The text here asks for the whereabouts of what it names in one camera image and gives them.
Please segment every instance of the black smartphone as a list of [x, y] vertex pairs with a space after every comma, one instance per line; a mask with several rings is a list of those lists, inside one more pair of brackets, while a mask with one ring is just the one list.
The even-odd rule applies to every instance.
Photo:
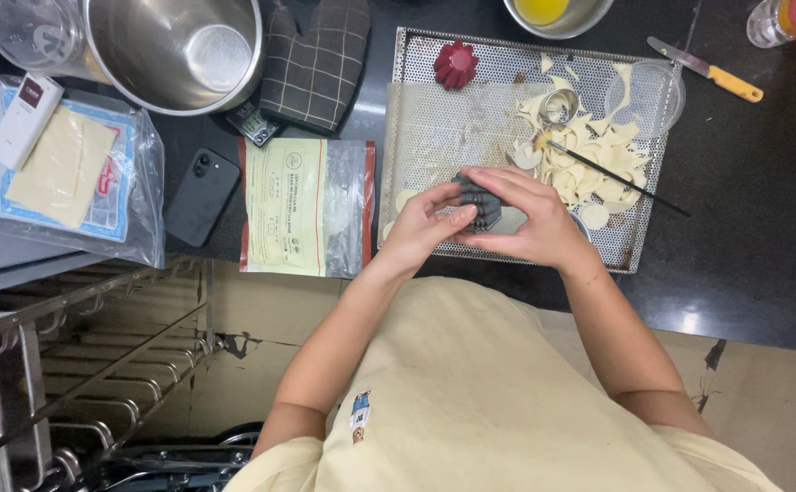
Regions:
[[203, 246], [239, 179], [239, 167], [209, 149], [198, 149], [164, 214], [167, 232]]

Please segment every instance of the plastic bottle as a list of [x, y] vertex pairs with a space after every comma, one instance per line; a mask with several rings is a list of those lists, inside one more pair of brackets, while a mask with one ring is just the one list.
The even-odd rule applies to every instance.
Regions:
[[763, 0], [747, 19], [747, 37], [760, 48], [796, 39], [796, 0]]

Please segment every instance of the plastic zip bag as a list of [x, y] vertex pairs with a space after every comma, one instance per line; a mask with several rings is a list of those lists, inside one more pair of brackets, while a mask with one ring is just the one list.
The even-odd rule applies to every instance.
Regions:
[[[0, 120], [21, 78], [0, 75]], [[0, 164], [0, 234], [163, 267], [164, 152], [145, 109], [67, 89], [66, 108], [116, 134], [82, 225], [68, 227], [6, 197], [15, 175]]]
[[[320, 142], [324, 155], [304, 154]], [[240, 271], [358, 275], [371, 259], [373, 142], [275, 138], [257, 149], [240, 138], [239, 148], [249, 214]]]

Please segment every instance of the oven mitt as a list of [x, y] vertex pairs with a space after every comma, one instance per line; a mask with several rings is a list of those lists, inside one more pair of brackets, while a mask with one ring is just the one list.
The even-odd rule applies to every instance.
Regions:
[[261, 114], [331, 134], [359, 81], [370, 26], [367, 0], [322, 0], [301, 36], [277, 1], [265, 31]]

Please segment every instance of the cream t-shirt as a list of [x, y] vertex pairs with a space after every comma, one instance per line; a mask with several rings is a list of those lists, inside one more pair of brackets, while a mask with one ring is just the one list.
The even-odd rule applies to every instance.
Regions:
[[463, 280], [408, 282], [325, 442], [262, 453], [251, 490], [779, 491], [717, 441], [649, 426], [577, 374], [534, 308]]

